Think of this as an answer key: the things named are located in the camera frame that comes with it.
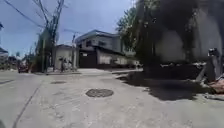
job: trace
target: window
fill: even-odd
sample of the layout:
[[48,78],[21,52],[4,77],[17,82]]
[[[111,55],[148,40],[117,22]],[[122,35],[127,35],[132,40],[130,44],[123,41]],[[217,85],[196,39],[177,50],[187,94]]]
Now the window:
[[79,47],[79,48],[82,48],[82,44],[80,44],[78,47]]
[[92,42],[91,41],[87,41],[86,42],[86,47],[92,46]]
[[99,46],[105,46],[105,45],[106,45],[105,42],[99,41]]

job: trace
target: sidewalk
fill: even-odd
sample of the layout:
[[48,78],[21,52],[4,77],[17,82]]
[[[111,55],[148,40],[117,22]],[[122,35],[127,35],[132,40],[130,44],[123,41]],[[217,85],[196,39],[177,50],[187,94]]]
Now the sidewalk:
[[36,75],[72,75],[72,74],[82,74],[82,75],[103,75],[103,74],[125,74],[125,73],[130,73],[130,72],[141,72],[142,69],[116,69],[115,71],[107,71],[107,70],[101,70],[101,69],[78,69],[77,71],[71,71],[67,70],[63,73],[60,71],[51,71],[47,73],[34,73]]

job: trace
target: roof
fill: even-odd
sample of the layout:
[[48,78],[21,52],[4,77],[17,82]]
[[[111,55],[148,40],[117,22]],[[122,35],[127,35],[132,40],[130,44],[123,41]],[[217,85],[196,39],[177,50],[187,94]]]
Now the roof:
[[59,44],[59,45],[56,45],[56,48],[72,48],[72,46],[66,45],[66,44]]
[[110,53],[110,54],[115,54],[115,55],[120,55],[120,56],[125,56],[125,54],[121,53],[121,52],[115,52],[113,50],[109,50],[109,49],[106,49],[106,48],[103,48],[103,47],[100,47],[100,46],[94,46],[97,50],[100,50],[102,52],[105,52],[105,53]]
[[6,51],[5,49],[3,49],[3,48],[1,48],[1,47],[0,47],[0,52],[8,53],[8,51]]
[[82,40],[84,39],[88,39],[90,37],[93,37],[93,36],[106,36],[106,37],[117,37],[118,35],[117,34],[111,34],[111,33],[107,33],[107,32],[103,32],[103,31],[99,31],[99,30],[92,30],[80,37],[78,37],[76,39],[76,43],[78,44],[79,42],[81,42]]

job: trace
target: wall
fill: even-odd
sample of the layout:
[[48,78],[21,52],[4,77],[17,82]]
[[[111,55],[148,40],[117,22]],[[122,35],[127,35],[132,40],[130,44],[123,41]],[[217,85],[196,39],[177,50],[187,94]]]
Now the wall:
[[9,54],[5,52],[0,52],[0,64],[3,64],[7,61]]
[[127,65],[129,61],[129,59],[125,56],[105,53],[99,50],[97,51],[97,55],[98,55],[97,57],[98,64],[113,65],[111,60],[115,60],[115,65]]
[[[56,49],[56,56],[55,56],[55,68],[56,69],[61,69],[61,61],[59,60],[61,57],[66,58],[67,63],[65,64],[67,68],[71,68],[71,64],[69,64],[68,62],[71,61],[72,62],[72,49],[69,48],[57,48]],[[74,51],[74,68],[77,67],[77,54],[76,54],[76,50]]]
[[113,50],[116,52],[122,52],[119,37],[93,36],[93,37],[83,40],[79,43],[82,46],[82,48],[81,48],[82,50],[93,51],[94,49],[92,46],[86,47],[87,41],[91,41],[92,46],[100,46],[99,42],[101,41],[101,42],[105,43],[105,45],[101,46],[101,47],[110,49],[110,50]]

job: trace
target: crack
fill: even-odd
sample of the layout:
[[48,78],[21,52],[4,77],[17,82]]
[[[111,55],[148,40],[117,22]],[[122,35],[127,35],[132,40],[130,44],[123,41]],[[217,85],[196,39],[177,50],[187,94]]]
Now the crack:
[[30,101],[33,99],[34,95],[37,93],[37,91],[39,90],[39,88],[41,87],[43,81],[41,82],[41,84],[35,89],[35,91],[33,92],[33,94],[30,96],[30,98],[28,99],[28,101],[26,102],[26,104],[24,105],[22,111],[19,113],[19,115],[17,116],[16,120],[13,123],[12,128],[17,128],[17,124],[20,120],[20,118],[22,117],[24,111],[26,110],[27,106],[29,105]]

